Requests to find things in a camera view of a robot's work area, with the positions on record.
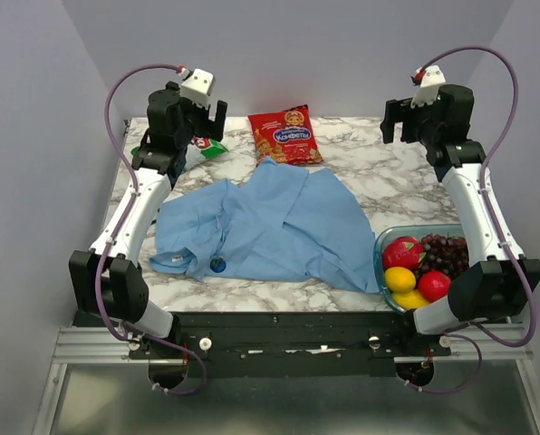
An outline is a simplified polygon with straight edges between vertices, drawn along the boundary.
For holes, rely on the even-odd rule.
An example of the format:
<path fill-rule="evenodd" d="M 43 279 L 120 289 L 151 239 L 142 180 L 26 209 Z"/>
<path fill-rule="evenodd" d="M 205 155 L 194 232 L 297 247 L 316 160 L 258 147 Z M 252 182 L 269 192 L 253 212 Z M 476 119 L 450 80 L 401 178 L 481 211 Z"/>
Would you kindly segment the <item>light blue shirt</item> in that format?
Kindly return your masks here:
<path fill-rule="evenodd" d="M 355 196 L 329 169 L 266 158 L 239 187 L 227 179 L 160 208 L 151 268 L 162 274 L 303 282 L 376 294 L 375 235 Z M 227 267 L 216 274 L 212 258 Z"/>

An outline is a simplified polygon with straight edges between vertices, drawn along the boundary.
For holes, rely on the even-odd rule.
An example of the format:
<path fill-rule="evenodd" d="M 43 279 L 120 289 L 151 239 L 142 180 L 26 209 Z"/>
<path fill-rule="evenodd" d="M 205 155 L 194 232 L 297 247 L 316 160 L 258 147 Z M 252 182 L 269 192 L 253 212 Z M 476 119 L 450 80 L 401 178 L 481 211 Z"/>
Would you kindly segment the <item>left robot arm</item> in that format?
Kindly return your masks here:
<path fill-rule="evenodd" d="M 181 337 L 172 330 L 173 314 L 150 301 L 139 254 L 151 222 L 185 167 L 188 146 L 195 138 L 223 138 L 227 103 L 219 101 L 216 115 L 209 115 L 214 84 L 211 73 L 194 70 L 182 82 L 168 82 L 149 96 L 149 126 L 129 161 L 128 191 L 102 234 L 69 260 L 79 309 L 150 334 L 149 346 L 162 358 L 179 351 Z"/>

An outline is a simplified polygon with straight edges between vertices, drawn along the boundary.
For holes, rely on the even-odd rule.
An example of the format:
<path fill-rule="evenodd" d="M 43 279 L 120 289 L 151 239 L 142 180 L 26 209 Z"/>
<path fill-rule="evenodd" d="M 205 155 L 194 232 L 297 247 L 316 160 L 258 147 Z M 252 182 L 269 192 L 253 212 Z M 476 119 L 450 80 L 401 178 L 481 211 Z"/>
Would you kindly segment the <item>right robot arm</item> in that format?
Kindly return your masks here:
<path fill-rule="evenodd" d="M 401 141 L 425 147 L 468 244 L 468 270 L 451 283 L 446 296 L 411 311 L 413 324 L 397 332 L 399 348 L 409 355 L 427 348 L 431 334 L 520 314 L 540 281 L 540 261 L 525 255 L 497 204 L 482 145 L 468 138 L 473 107 L 473 92 L 456 84 L 440 85 L 431 103 L 418 105 L 408 98 L 385 104 L 383 141 L 393 142 L 395 126 L 401 124 Z"/>

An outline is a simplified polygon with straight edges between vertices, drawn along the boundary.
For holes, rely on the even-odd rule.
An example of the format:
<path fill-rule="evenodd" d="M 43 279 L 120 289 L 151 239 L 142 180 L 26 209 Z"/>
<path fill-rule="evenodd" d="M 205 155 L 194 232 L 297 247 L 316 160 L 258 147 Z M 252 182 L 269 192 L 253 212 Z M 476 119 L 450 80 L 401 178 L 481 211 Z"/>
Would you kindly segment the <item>green chips bag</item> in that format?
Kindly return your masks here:
<path fill-rule="evenodd" d="M 135 170 L 155 170 L 161 175 L 178 175 L 226 153 L 228 149 L 223 144 L 208 138 L 194 137 L 181 147 L 172 138 L 154 140 L 145 134 L 140 145 L 130 152 L 130 166 Z"/>

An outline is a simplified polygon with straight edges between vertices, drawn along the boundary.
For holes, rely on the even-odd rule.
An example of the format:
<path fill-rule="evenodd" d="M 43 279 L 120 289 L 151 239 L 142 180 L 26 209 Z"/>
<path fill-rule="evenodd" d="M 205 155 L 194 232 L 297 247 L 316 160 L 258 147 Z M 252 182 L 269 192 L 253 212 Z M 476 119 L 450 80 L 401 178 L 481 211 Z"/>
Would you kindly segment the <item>red candy bag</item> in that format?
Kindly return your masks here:
<path fill-rule="evenodd" d="M 256 165 L 266 157 L 295 166 L 323 162 L 306 104 L 284 111 L 252 114 L 248 120 L 255 140 Z"/>

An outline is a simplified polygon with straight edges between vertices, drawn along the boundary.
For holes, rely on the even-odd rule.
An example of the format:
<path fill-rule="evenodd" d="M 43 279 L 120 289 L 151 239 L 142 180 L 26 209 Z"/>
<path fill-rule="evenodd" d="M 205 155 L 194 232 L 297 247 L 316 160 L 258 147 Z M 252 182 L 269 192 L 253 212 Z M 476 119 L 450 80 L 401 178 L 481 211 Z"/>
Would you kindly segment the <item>teal plastic fruit container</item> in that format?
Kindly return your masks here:
<path fill-rule="evenodd" d="M 400 314 L 443 297 L 460 322 L 514 316 L 527 304 L 510 261 L 471 261 L 460 224 L 390 227 L 378 237 L 373 256 L 383 297 Z"/>

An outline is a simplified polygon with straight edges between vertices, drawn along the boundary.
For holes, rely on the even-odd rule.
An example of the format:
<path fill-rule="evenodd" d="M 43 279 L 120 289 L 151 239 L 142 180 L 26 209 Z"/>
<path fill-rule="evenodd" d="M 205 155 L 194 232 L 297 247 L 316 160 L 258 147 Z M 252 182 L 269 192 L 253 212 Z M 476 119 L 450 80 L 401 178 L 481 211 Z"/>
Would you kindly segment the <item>dark purple grape bunch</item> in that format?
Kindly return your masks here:
<path fill-rule="evenodd" d="M 414 272 L 417 280 L 431 271 L 441 272 L 454 280 L 468 270 L 468 243 L 464 237 L 428 234 L 420 240 L 420 243 L 425 256 Z"/>

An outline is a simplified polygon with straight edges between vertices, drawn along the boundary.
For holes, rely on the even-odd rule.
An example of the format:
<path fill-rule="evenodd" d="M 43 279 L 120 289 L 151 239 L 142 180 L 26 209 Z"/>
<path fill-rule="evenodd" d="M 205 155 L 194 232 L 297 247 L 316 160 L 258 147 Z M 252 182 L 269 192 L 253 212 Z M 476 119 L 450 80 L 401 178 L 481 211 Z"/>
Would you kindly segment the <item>red dragon fruit toy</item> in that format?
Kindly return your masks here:
<path fill-rule="evenodd" d="M 409 270 L 418 269 L 425 259 L 423 245 L 414 237 L 398 237 L 394 239 L 382 253 L 384 269 L 404 267 Z"/>

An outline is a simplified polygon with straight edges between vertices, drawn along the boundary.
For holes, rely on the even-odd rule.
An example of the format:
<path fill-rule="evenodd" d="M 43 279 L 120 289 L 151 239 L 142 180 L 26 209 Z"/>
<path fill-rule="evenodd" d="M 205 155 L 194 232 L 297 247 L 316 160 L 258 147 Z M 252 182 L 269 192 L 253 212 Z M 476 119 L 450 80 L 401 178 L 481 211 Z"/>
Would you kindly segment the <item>red apple toy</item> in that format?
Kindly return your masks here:
<path fill-rule="evenodd" d="M 448 294 L 450 278 L 439 271 L 429 271 L 418 284 L 420 294 L 430 303 L 436 302 Z"/>

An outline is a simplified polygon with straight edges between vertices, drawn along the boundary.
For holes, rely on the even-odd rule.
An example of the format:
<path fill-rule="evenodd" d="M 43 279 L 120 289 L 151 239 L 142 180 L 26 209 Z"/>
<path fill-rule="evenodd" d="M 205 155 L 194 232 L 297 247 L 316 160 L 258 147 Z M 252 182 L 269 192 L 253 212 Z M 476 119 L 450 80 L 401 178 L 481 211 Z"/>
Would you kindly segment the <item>yellow lemon upper left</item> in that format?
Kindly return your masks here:
<path fill-rule="evenodd" d="M 387 287 L 391 292 L 406 293 L 416 288 L 417 278 L 411 270 L 394 266 L 384 272 Z"/>

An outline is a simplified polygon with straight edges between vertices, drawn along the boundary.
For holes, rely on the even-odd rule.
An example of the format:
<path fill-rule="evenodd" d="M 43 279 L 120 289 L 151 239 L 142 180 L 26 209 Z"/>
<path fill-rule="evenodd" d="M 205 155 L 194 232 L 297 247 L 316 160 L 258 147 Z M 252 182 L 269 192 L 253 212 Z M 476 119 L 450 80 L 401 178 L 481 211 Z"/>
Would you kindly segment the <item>yellow lemon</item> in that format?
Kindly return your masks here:
<path fill-rule="evenodd" d="M 416 288 L 417 278 L 411 270 L 394 266 L 384 272 L 387 287 L 391 292 L 406 293 Z"/>
<path fill-rule="evenodd" d="M 405 310 L 418 309 L 429 305 L 429 301 L 417 289 L 406 293 L 392 292 L 391 297 L 397 305 Z"/>

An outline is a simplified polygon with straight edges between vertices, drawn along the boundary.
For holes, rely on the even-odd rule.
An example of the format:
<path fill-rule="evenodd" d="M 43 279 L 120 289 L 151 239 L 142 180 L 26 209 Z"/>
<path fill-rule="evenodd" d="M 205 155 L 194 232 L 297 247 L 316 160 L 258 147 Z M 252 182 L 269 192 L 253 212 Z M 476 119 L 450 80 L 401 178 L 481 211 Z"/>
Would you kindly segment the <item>yellow lemon lower left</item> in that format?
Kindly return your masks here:
<path fill-rule="evenodd" d="M 429 305 L 429 301 L 417 289 L 406 293 L 392 292 L 391 297 L 397 305 L 405 310 L 418 309 Z"/>

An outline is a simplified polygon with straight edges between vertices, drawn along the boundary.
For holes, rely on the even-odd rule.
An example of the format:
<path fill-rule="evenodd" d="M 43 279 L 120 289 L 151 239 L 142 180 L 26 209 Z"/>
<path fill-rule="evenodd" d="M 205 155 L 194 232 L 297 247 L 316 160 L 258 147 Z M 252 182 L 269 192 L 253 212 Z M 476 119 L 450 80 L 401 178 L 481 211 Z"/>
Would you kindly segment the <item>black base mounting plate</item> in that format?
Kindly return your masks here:
<path fill-rule="evenodd" d="M 90 317 L 80 315 L 75 327 L 96 327 Z M 176 360 L 173 365 L 143 363 L 152 379 L 169 383 L 206 378 L 293 378 L 370 375 L 392 377 L 416 362 L 395 363 L 394 356 L 375 356 L 385 348 L 400 357 L 427 356 L 431 362 L 440 338 L 471 343 L 476 358 L 478 344 L 463 333 L 449 337 L 423 336 L 401 315 L 390 312 L 342 313 L 182 313 L 174 324 L 177 348 L 135 337 L 129 345 L 134 360 L 149 357 Z M 341 346 L 336 356 L 294 356 L 287 349 L 310 351 Z"/>

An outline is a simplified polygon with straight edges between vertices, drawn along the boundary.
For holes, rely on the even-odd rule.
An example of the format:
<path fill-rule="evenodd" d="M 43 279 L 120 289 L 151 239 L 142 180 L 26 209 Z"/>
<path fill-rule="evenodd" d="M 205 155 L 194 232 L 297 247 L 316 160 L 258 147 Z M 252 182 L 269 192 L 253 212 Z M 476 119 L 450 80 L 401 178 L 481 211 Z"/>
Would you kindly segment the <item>aluminium rail frame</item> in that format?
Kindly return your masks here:
<path fill-rule="evenodd" d="M 491 324 L 497 332 L 504 333 L 507 336 L 514 336 L 520 333 L 522 327 L 519 324 Z M 515 361 L 520 379 L 522 381 L 526 397 L 527 409 L 531 412 L 534 419 L 536 433 L 540 434 L 540 412 L 537 409 L 540 392 L 535 380 L 534 366 L 530 362 L 533 358 L 533 353 L 529 347 L 525 348 L 509 348 L 504 345 L 488 339 L 478 330 L 468 330 L 467 332 L 460 331 L 459 334 L 472 338 L 479 346 L 483 361 Z M 441 345 L 448 345 L 448 348 L 439 347 L 431 353 L 437 356 L 432 357 L 434 363 L 439 362 L 463 362 L 472 361 L 476 358 L 471 343 L 467 343 L 461 339 L 440 338 Z M 439 350 L 449 349 L 450 355 L 439 356 Z M 374 350 L 375 356 L 394 356 L 395 363 L 419 363 L 427 359 L 427 356 L 406 356 L 400 357 L 391 348 L 383 350 L 384 355 L 380 350 Z M 144 359 L 134 360 L 130 356 L 129 345 L 117 341 L 104 328 L 100 327 L 61 327 L 57 335 L 56 344 L 54 346 L 52 365 L 48 373 L 48 378 L 45 384 L 45 389 L 32 434 L 51 434 L 55 414 L 57 413 L 60 403 L 61 392 L 63 389 L 64 378 L 67 368 L 70 364 L 119 364 L 119 363 L 177 363 L 176 360 L 163 360 L 149 357 Z M 342 354 L 341 346 L 327 347 L 322 345 L 320 348 L 310 351 L 300 351 L 287 349 L 287 354 L 293 353 L 294 356 L 310 356 L 318 354 L 320 356 L 336 356 L 336 353 Z"/>

